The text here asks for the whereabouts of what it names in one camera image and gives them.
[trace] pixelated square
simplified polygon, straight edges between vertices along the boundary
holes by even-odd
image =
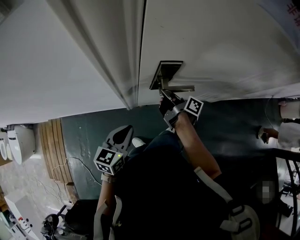
[[[102,149],[101,152],[99,153],[97,161],[109,165],[112,162],[115,154],[116,154],[115,152],[109,151],[108,149]]]
[[[114,166],[112,166],[113,171],[116,173],[123,165],[124,165],[124,161],[123,158],[121,157],[119,161]]]
[[[190,96],[184,110],[198,117],[202,106],[203,102]]]
[[[101,165],[99,163],[96,163],[96,164],[97,164],[99,170],[101,170],[103,172],[106,172],[106,173],[112,173],[112,171],[111,171],[111,169],[109,167],[103,166],[103,165]]]

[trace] person's right arm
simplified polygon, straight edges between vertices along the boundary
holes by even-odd
[[[193,168],[201,167],[212,179],[219,176],[221,174],[219,165],[200,140],[185,112],[178,115],[175,130]]]

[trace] forearm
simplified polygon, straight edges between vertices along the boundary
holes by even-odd
[[[212,179],[221,174],[219,165],[200,140],[186,113],[179,114],[175,130],[194,169],[201,167]]]
[[[107,209],[104,211],[105,215],[111,215],[114,212],[116,201],[114,198],[114,183],[102,181],[102,187],[100,197],[98,201],[97,209],[104,203],[107,204]]]

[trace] person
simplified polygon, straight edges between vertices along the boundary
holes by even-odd
[[[174,129],[175,133],[164,131],[149,144],[134,138],[136,148],[123,169],[111,176],[114,180],[102,181],[94,239],[258,239],[255,205],[247,210],[251,217],[246,221],[251,224],[240,221],[246,224],[248,238],[239,238],[244,228],[229,221],[233,209],[246,209],[237,204],[242,198],[251,205],[246,187],[222,174],[185,112],[178,115]],[[188,161],[181,155],[178,139]],[[236,198],[227,202],[222,194]],[[238,228],[229,231],[229,226]]]
[[[295,122],[283,122],[280,124],[278,131],[272,128],[260,127],[257,132],[257,138],[263,138],[269,143],[269,139],[275,138],[284,148],[300,147],[300,124]]]

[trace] white cube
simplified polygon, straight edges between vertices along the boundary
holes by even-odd
[[[124,165],[123,153],[98,147],[94,157],[94,163],[98,170],[115,175]]]

